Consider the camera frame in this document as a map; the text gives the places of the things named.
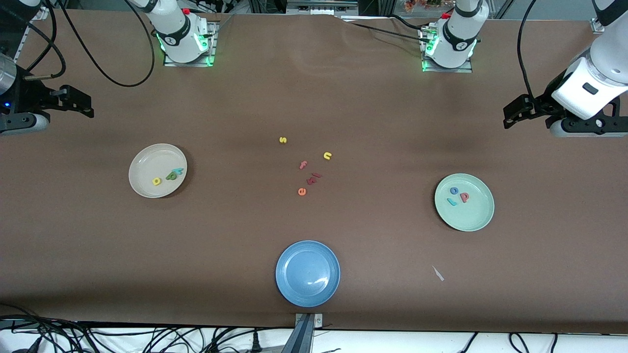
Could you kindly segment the beige brown plate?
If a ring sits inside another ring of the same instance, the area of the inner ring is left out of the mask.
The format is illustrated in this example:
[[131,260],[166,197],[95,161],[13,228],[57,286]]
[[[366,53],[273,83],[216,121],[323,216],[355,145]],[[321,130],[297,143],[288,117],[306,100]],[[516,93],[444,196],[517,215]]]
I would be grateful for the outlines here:
[[[184,168],[177,179],[166,180],[166,176],[175,168]],[[154,144],[141,150],[132,160],[128,179],[132,190],[149,199],[164,198],[182,186],[189,172],[187,158],[179,147],[171,144]],[[154,186],[153,178],[161,178],[162,183]]]

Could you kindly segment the blue plate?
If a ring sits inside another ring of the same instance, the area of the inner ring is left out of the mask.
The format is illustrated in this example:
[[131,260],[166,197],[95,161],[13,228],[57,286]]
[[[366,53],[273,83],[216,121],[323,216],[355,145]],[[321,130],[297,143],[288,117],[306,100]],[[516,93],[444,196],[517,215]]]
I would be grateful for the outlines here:
[[289,303],[314,308],[336,293],[341,268],[338,257],[327,245],[303,240],[285,248],[274,276],[278,290]]

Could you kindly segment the light green plate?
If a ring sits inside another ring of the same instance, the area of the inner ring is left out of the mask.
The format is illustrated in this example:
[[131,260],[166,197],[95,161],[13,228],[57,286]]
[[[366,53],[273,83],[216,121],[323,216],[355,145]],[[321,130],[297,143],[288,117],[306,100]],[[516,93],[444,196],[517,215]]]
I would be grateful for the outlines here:
[[[449,192],[457,187],[459,193]],[[467,203],[462,203],[460,195],[470,195]],[[457,202],[452,206],[446,200]],[[452,174],[444,177],[434,192],[434,204],[440,219],[455,230],[464,232],[478,231],[489,224],[495,212],[495,200],[489,187],[481,179],[469,174]]]

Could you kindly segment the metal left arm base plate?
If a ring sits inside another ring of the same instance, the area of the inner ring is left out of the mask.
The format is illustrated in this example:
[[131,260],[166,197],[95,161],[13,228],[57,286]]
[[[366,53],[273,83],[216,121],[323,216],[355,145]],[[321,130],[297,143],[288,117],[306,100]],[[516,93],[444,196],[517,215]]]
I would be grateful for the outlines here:
[[453,38],[450,43],[441,36],[439,27],[422,27],[418,30],[419,38],[425,42],[421,44],[422,71],[424,72],[451,72],[471,73],[471,55],[477,43],[475,38],[460,41]]

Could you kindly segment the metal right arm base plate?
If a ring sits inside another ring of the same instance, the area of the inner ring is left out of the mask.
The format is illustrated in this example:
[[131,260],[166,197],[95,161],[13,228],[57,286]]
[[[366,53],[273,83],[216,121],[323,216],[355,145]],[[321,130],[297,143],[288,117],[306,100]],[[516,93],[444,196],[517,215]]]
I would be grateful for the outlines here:
[[170,67],[211,67],[213,66],[218,42],[220,22],[208,22],[207,19],[189,14],[187,34],[176,39],[172,36],[157,34],[160,47],[164,52],[164,66]]

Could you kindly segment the brown table cover sheet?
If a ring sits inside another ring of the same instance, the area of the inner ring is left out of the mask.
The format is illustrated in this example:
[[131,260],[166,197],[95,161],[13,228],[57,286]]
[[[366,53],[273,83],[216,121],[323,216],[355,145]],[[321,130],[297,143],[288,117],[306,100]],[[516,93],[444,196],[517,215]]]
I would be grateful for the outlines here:
[[[275,266],[316,240],[340,261],[315,309],[336,329],[628,333],[628,138],[556,138],[543,119],[503,128],[524,92],[517,22],[485,23],[473,73],[458,74],[423,72],[410,40],[332,16],[239,15],[213,67],[158,58],[123,88],[56,17],[68,69],[49,86],[89,94],[95,117],[53,111],[45,131],[0,137],[0,302],[66,320],[288,327],[300,309]],[[145,198],[129,167],[161,143],[189,172]],[[437,214],[452,174],[493,193],[484,228]]]

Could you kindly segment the white power strip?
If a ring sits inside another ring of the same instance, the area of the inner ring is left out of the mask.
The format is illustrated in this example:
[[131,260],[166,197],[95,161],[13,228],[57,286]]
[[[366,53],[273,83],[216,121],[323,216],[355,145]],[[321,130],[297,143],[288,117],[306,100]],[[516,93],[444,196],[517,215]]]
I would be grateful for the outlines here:
[[330,14],[358,16],[357,0],[287,0],[287,14]]

